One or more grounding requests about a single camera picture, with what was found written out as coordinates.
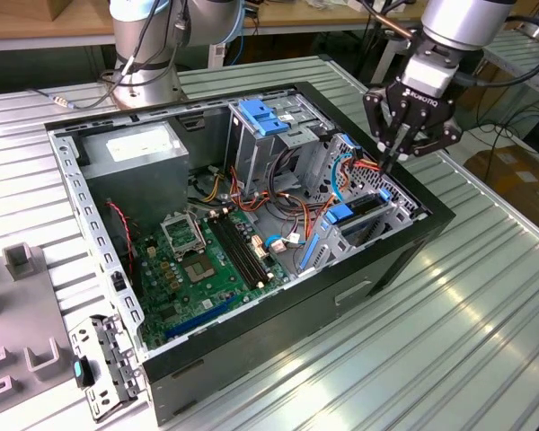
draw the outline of wooden table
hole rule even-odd
[[[420,19],[427,0],[419,0],[392,15],[402,22]],[[304,0],[292,4],[267,2],[260,7],[259,34],[311,33],[360,30],[367,25],[368,14],[347,6],[318,10]],[[244,35],[255,31],[246,18]],[[0,50],[59,48],[114,43],[110,10],[106,0],[74,0],[53,22],[43,22],[0,13]]]
[[[419,0],[407,6],[402,13],[391,13],[389,16],[399,22],[418,22],[427,2]],[[359,13],[342,5],[319,10],[305,0],[296,0],[291,4],[267,1],[260,5],[259,18],[259,34],[311,33],[365,29],[369,13]],[[244,28],[244,34],[252,34],[255,31],[253,20],[246,18]]]

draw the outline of open computer tower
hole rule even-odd
[[[47,125],[115,315],[70,331],[93,418],[162,424],[381,291],[454,214],[310,84]]]

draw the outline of green circuit board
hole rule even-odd
[[[239,226],[243,241],[249,244],[255,232],[245,215],[241,211],[234,211],[228,217],[234,225]],[[195,321],[195,318],[205,319],[208,312],[215,312],[220,307],[233,310],[289,281],[287,272],[275,260],[270,259],[268,264],[256,256],[273,278],[264,287],[247,286],[228,253],[209,229],[208,221],[199,219],[197,223],[206,248],[201,253],[184,255],[181,261],[174,258],[161,229],[141,237],[133,244],[141,258],[141,292],[137,293],[137,299],[146,317],[142,339],[148,348],[166,343],[168,331],[183,328],[184,324]],[[167,231],[176,243],[187,243],[193,239],[190,238],[190,229],[184,224],[170,225]]]

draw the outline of gray power supply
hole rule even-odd
[[[111,197],[142,229],[186,207],[189,155],[167,122],[88,136],[82,145],[89,159],[82,174],[96,206]]]

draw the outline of ram slot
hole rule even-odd
[[[209,228],[250,288],[267,283],[268,275],[229,219],[212,220]]]

